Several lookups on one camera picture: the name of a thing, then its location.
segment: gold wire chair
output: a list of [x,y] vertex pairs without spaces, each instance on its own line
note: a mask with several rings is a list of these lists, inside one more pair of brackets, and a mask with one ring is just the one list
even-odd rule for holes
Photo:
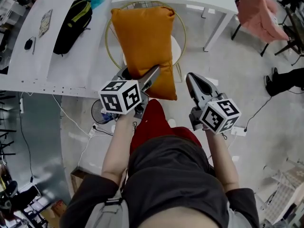
[[[162,2],[159,2],[159,1],[138,1],[138,2],[130,2],[126,5],[124,5],[123,7],[121,7],[120,9],[123,10],[123,9],[138,9],[138,8],[149,8],[149,7],[155,7],[155,6],[165,6],[165,7],[168,7],[168,8],[171,8],[169,5],[165,4],[165,3],[162,3]],[[179,60],[181,59],[181,56],[184,54],[184,51],[186,49],[186,41],[187,41],[187,35],[186,35],[186,28],[185,28],[185,25],[183,23],[183,21],[181,20],[180,16],[178,15],[178,13],[175,11],[175,14],[178,18],[178,21],[180,21],[180,24],[183,28],[183,37],[184,39],[180,39],[180,44],[182,44],[182,49],[180,48],[177,40],[175,39],[175,37],[173,37],[171,35],[171,47],[172,47],[172,63],[173,63],[173,66],[176,65],[176,69],[178,71],[178,74],[180,76],[180,81],[182,82],[182,75],[181,75],[181,68],[180,68],[180,64],[179,64]],[[176,27],[176,23],[174,21],[174,24],[173,24],[173,31],[172,33],[174,33],[175,31],[175,27]],[[107,50],[107,53],[110,57],[110,59],[113,61],[113,63],[119,68],[121,69],[122,67],[120,66],[122,64],[122,62],[124,62],[124,64],[126,64],[125,62],[125,58],[124,58],[124,54],[122,53],[122,49],[120,48],[120,52],[117,53],[116,51],[116,56],[118,56],[120,59],[119,59],[119,62],[117,62],[115,59],[114,59],[114,56],[112,55],[112,53],[110,52],[110,48],[115,48],[114,46],[114,41],[113,39],[114,38],[109,38],[110,36],[108,35],[108,31],[109,29],[112,31],[112,34],[114,35],[114,38],[116,38],[116,42],[118,42],[119,44],[119,40],[117,38],[117,35],[116,35],[116,32],[115,32],[115,29],[114,29],[114,26],[112,24],[112,19],[109,20],[108,24],[107,24],[107,27],[106,27],[106,30],[105,30],[105,36],[104,36],[104,40],[105,40],[105,47],[106,47],[106,50]]]

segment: black backpack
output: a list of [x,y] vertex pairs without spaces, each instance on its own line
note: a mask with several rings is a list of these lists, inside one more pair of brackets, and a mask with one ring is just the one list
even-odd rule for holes
[[68,53],[80,34],[86,29],[92,19],[90,1],[75,0],[61,26],[54,53]]

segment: white shelf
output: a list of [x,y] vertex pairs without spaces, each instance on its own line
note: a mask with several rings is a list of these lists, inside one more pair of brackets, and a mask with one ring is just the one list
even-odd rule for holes
[[76,40],[70,51],[63,55],[53,54],[47,81],[64,83],[69,86],[85,87],[91,78],[91,67],[105,67],[104,60],[98,55],[99,45],[104,44],[101,40],[107,25],[112,0],[105,0],[93,10],[92,20],[88,25],[90,30],[85,30]]
[[[37,0],[26,17],[13,49],[8,75],[18,79],[45,81],[54,45],[63,20],[74,0]],[[38,37],[43,15],[53,10],[49,30]],[[26,41],[36,36],[35,53],[25,50]]]

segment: person's arm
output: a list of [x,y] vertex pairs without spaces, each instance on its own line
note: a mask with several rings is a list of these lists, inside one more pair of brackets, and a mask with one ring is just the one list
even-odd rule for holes
[[227,150],[223,137],[215,135],[210,130],[206,131],[207,140],[213,160],[214,171],[217,179],[222,183],[224,191],[238,189],[238,172]]
[[134,110],[121,115],[116,122],[109,149],[105,155],[101,176],[119,185],[122,174],[128,166]]

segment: concrete floor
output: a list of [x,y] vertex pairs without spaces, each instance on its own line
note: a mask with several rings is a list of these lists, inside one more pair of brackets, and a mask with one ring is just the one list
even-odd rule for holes
[[[237,122],[238,126],[246,126],[248,119],[269,99],[263,78],[264,75],[271,74],[272,67],[277,67],[279,73],[285,73],[304,65],[304,61],[300,59],[294,67],[291,67],[291,63],[297,59],[297,55],[293,52],[287,51],[278,56],[274,55],[286,45],[286,42],[271,43],[264,56],[261,57],[259,53],[265,43],[249,34],[244,28],[241,28],[235,40],[232,41],[231,35],[238,26],[235,18],[230,21],[212,50],[203,52],[202,47],[221,13],[209,13],[206,19],[202,19],[199,10],[186,9],[181,5],[174,5],[174,8],[183,19],[187,30],[186,51],[180,61],[183,76],[188,72],[193,72],[217,79],[218,89],[232,98],[242,112]],[[278,8],[277,18],[280,22],[285,17],[285,12],[279,5]],[[181,28],[175,28],[173,35],[179,42],[179,36],[182,35]],[[176,68],[174,68],[174,77],[178,82]],[[176,83],[176,91],[178,101],[161,101],[166,118],[174,118],[177,126],[191,128],[188,115],[194,103],[185,82]],[[67,96],[62,98],[62,107],[66,113],[87,133],[94,122],[91,117],[91,106],[94,101]],[[295,95],[290,92],[273,97],[251,120],[246,137],[237,137],[229,148],[231,156],[234,156],[242,187],[249,187],[260,193],[271,184],[265,182],[264,179],[265,165],[273,169],[285,168],[287,157],[295,161],[304,159],[303,122],[304,94]],[[113,124],[110,122],[103,125],[103,128],[110,131]],[[70,185],[69,174],[77,166],[88,137],[66,117],[61,119],[61,129],[62,155]],[[196,131],[195,134],[209,155],[204,132]],[[230,144],[235,137],[229,133],[227,136],[227,144]],[[110,136],[92,138],[83,154],[80,166],[99,174],[110,140]]]

